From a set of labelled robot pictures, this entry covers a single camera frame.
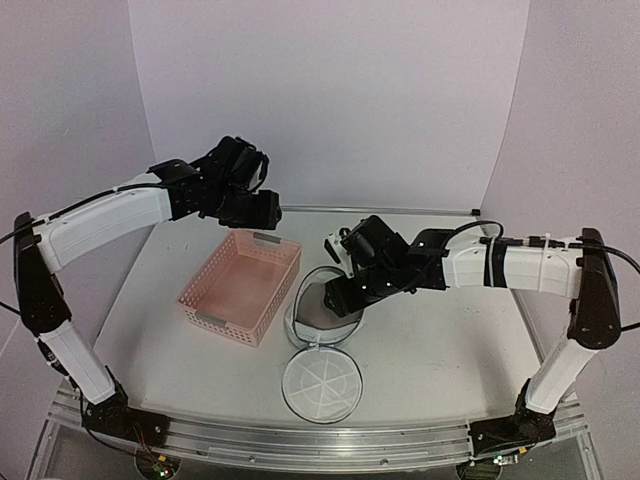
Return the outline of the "pink perforated plastic basket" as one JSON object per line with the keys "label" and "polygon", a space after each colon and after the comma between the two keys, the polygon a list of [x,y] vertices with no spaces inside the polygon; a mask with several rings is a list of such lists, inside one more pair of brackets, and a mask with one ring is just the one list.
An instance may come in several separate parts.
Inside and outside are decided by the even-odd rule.
{"label": "pink perforated plastic basket", "polygon": [[192,324],[243,345],[260,344],[300,268],[302,246],[233,229],[177,298]]}

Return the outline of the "white mesh laundry bag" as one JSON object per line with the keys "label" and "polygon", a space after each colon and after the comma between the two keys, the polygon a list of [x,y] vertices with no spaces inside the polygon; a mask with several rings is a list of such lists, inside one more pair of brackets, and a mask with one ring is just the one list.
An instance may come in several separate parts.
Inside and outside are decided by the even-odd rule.
{"label": "white mesh laundry bag", "polygon": [[349,417],[363,394],[362,373],[356,361],[341,349],[361,328],[358,323],[334,330],[319,330],[296,320],[300,297],[314,283],[325,285],[342,275],[334,266],[309,271],[284,315],[288,340],[298,348],[284,368],[281,394],[286,406],[298,418],[319,425],[336,424]]}

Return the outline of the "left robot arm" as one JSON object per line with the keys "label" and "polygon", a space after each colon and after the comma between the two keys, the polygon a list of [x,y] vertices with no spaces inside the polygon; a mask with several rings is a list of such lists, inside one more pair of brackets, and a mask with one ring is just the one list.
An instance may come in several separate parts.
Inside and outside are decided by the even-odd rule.
{"label": "left robot arm", "polygon": [[71,379],[94,417],[114,437],[134,428],[116,381],[72,322],[57,273],[89,252],[134,231],[197,215],[228,228],[273,230],[279,196],[263,189],[270,160],[251,143],[225,136],[203,157],[172,159],[54,213],[16,218],[11,238],[22,324],[48,362]]}

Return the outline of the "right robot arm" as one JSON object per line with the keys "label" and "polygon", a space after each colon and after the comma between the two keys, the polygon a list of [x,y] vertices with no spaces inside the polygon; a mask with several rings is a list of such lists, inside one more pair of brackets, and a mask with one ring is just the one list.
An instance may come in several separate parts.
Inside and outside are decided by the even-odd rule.
{"label": "right robot arm", "polygon": [[622,326],[618,285],[602,237],[583,229],[576,238],[478,236],[470,222],[428,228],[407,242],[380,217],[328,235],[324,248],[343,270],[325,285],[324,304],[339,317],[392,295],[419,289],[486,287],[551,294],[569,300],[569,324],[523,389],[503,433],[524,443],[540,430],[587,363],[614,345]]}

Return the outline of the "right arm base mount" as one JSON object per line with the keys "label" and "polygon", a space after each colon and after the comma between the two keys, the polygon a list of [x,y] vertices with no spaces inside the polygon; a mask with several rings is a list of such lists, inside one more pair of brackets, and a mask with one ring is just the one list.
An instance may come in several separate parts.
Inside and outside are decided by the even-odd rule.
{"label": "right arm base mount", "polygon": [[525,402],[529,384],[530,380],[527,380],[522,387],[511,415],[470,423],[468,434],[475,458],[484,458],[503,451],[514,452],[555,438],[556,410],[549,414],[530,410]]}

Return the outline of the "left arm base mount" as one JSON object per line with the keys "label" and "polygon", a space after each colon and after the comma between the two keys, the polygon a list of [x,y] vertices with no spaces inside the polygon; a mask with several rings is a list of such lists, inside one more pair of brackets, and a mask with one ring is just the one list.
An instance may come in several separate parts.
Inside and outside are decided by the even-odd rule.
{"label": "left arm base mount", "polygon": [[80,400],[81,422],[88,433],[137,442],[142,447],[165,445],[169,417],[131,407],[119,382],[115,382],[115,393],[104,401],[91,403],[84,394]]}

